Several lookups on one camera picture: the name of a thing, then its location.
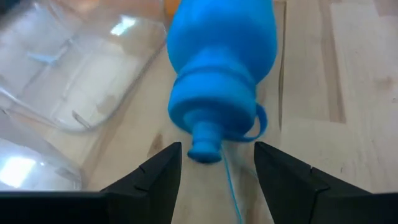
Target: bottle spout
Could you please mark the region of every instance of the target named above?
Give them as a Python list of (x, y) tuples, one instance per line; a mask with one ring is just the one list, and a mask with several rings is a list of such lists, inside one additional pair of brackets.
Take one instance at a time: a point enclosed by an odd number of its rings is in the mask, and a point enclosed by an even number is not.
[(221, 160), (222, 128), (219, 124), (199, 121), (193, 126), (192, 148), (188, 157), (194, 161), (212, 164)]

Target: clear plastic container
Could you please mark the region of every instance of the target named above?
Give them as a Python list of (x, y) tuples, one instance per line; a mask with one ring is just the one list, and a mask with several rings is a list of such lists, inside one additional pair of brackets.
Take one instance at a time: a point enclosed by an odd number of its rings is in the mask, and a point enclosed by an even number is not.
[(0, 108), (100, 126), (162, 48), (163, 20), (155, 0), (21, 0), (0, 17)]
[(71, 161), (0, 110), (0, 190), (80, 189)]

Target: blue cord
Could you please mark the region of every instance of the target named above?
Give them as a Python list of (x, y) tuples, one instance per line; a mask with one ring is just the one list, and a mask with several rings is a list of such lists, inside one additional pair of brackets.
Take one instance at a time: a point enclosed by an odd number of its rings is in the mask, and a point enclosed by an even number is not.
[(223, 157), (224, 157), (224, 165), (225, 165), (225, 169), (226, 169), (226, 176), (227, 176), (227, 179), (228, 179), (229, 189), (231, 190), (231, 196), (232, 196), (232, 200), (234, 202), (236, 216), (238, 217), (239, 224), (243, 224), (242, 215), (241, 215), (241, 212), (239, 211), (238, 202), (236, 201), (236, 197), (235, 197), (234, 187), (232, 185), (231, 174), (229, 174), (228, 162), (226, 160), (226, 156), (225, 156), (225, 153), (224, 153), (223, 149), (221, 149), (221, 152), (223, 153)]

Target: blue water bottle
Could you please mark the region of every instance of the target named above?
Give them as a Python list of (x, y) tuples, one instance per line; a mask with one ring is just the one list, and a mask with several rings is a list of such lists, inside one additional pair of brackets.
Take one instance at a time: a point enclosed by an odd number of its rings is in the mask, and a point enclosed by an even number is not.
[[(175, 71), (170, 119), (193, 136), (188, 156), (221, 160), (221, 141), (253, 141), (267, 126), (256, 85), (277, 53), (272, 0), (182, 0), (167, 50)], [(245, 134), (258, 116), (258, 136)]]

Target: wooden surface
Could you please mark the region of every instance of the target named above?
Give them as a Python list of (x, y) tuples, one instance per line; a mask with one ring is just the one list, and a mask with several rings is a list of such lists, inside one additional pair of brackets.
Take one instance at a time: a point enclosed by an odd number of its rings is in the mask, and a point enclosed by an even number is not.
[[(257, 100), (269, 115), (260, 140), (366, 190), (398, 191), (398, 2), (277, 1), (275, 16), (278, 58), (257, 87)], [(107, 186), (181, 141), (173, 223), (236, 223), (223, 164), (191, 161), (190, 135), (169, 120), (174, 78), (163, 49), (100, 131), (91, 156), (80, 161), (91, 167), (88, 189)], [(246, 223), (272, 223), (257, 180), (241, 167), (245, 160), (253, 168), (252, 144), (224, 146)]]

